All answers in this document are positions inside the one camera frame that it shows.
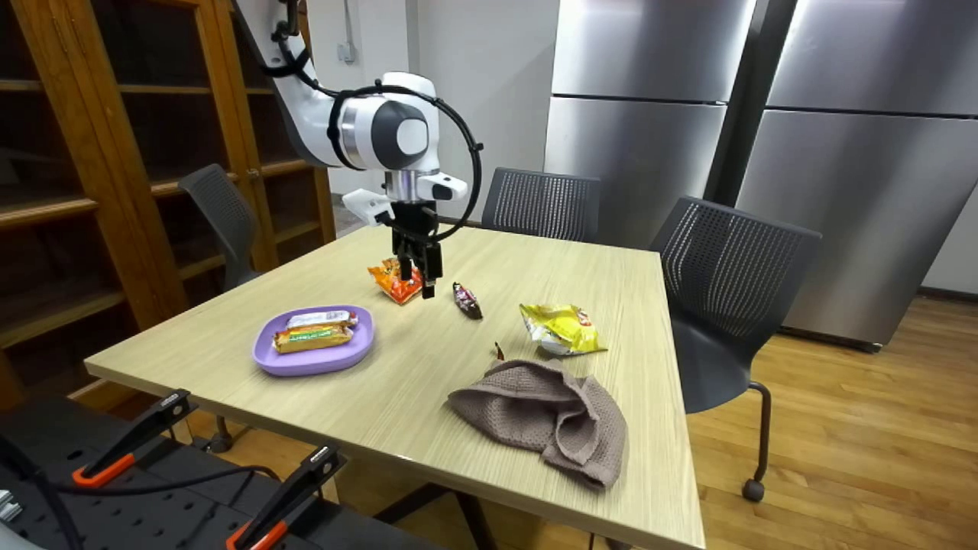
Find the gray wall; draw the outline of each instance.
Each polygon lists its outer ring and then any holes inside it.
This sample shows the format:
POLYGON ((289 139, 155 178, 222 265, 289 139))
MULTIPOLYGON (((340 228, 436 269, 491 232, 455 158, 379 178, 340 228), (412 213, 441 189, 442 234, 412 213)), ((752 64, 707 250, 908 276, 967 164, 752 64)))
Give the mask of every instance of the gray wall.
MULTIPOLYGON (((559 0, 407 0, 410 67, 429 77, 484 151, 491 171, 544 171, 559 0)), ((461 139, 442 129, 442 168, 471 180, 461 139)))
MULTIPOLYGON (((319 79, 328 89, 362 89, 381 72, 410 69, 407 60, 407 6, 405 0, 369 0, 351 6, 351 28, 345 28, 343 0, 316 0, 309 2, 311 23, 311 59, 319 79), (340 47, 348 42, 348 33, 359 47, 351 64, 343 60, 340 47)), ((386 180, 381 171, 348 171, 329 168, 329 189, 336 196, 351 189, 379 189, 386 180)))

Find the shelf board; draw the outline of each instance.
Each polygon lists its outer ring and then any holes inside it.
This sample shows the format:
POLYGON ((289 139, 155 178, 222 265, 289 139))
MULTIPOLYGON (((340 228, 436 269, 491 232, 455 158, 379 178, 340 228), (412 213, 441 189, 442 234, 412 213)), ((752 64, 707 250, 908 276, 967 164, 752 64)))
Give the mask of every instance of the shelf board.
POLYGON ((184 10, 197 10, 202 0, 151 0, 155 6, 184 6, 184 10))
POLYGON ((123 304, 125 300, 121 290, 99 290, 92 285, 55 285, 42 294, 22 294, 15 300, 6 300, 3 310, 30 314, 0 320, 0 349, 14 349, 29 338, 55 332, 69 323, 85 320, 123 304))
POLYGON ((151 194, 153 194, 155 198, 186 196, 179 180, 153 180, 153 183, 151 183, 151 194))
POLYGON ((0 79, 0 93, 42 93, 38 79, 0 79))
POLYGON ((18 228, 18 225, 38 225, 48 220, 66 220, 96 210, 96 202, 85 196, 71 196, 71 198, 25 198, 15 206, 0 202, 0 228, 18 228))
POLYGON ((181 265, 181 280, 200 279, 206 272, 216 272, 222 265, 222 255, 211 255, 181 265))
MULTIPOLYGON (((202 98, 211 95, 211 85, 155 85, 155 83, 121 83, 123 95, 161 95, 161 98, 174 98, 174 95, 191 95, 191 98, 202 98)), ((249 85, 249 95, 271 95, 271 89, 263 85, 249 85)))
POLYGON ((309 158, 279 158, 279 162, 267 162, 252 173, 260 178, 289 178, 289 173, 299 173, 299 171, 311 171, 316 164, 309 158))
POLYGON ((316 220, 299 220, 299 222, 290 222, 290 225, 279 228, 271 234, 271 246, 283 249, 283 246, 290 246, 290 242, 296 242, 303 234, 311 234, 311 232, 319 232, 319 222, 316 220))

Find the black chair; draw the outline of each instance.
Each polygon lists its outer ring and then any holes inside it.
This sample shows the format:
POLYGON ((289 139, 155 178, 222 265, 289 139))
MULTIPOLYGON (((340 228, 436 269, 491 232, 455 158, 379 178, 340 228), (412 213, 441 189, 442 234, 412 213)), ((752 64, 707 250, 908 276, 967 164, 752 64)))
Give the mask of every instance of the black chair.
MULTIPOLYGON (((206 213, 222 250, 222 290, 246 285, 257 276, 252 264, 252 246, 257 222, 249 210, 246 196, 226 178, 221 164, 206 164, 179 180, 179 188, 193 198, 193 206, 206 213)), ((216 434, 206 443, 211 452, 226 452, 234 447, 234 434, 226 418, 216 417, 216 434)))
POLYGON ((568 242, 595 242, 595 188, 595 180, 585 178, 496 168, 484 225, 568 242))
POLYGON ((816 256, 819 234, 700 198, 679 198, 657 232, 681 396, 688 413, 760 393, 759 471, 746 502, 763 499, 772 391, 752 383, 752 359, 782 327, 816 256))

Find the dark brown cloth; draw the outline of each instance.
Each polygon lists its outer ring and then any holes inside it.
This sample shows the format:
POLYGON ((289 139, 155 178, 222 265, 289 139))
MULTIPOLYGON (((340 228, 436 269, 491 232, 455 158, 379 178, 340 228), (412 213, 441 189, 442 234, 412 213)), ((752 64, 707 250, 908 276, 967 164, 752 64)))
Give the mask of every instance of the dark brown cloth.
POLYGON ((574 480, 615 485, 628 450, 628 421, 612 393, 589 376, 568 376, 536 361, 506 361, 451 408, 486 437, 536 450, 574 480))

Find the door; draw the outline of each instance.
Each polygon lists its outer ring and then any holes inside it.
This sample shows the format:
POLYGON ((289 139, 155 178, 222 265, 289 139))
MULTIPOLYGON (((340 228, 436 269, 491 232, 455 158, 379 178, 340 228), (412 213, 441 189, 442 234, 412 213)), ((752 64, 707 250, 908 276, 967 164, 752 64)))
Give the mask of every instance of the door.
POLYGON ((790 327, 891 342, 978 178, 976 119, 767 109, 738 209, 827 234, 790 327))
POLYGON ((797 0, 767 108, 978 113, 976 0, 797 0))
POLYGON ((755 0, 563 0, 552 95, 732 100, 755 0))
POLYGON ((601 183, 600 242, 649 249, 679 196, 704 196, 724 108, 552 98, 547 171, 601 183))

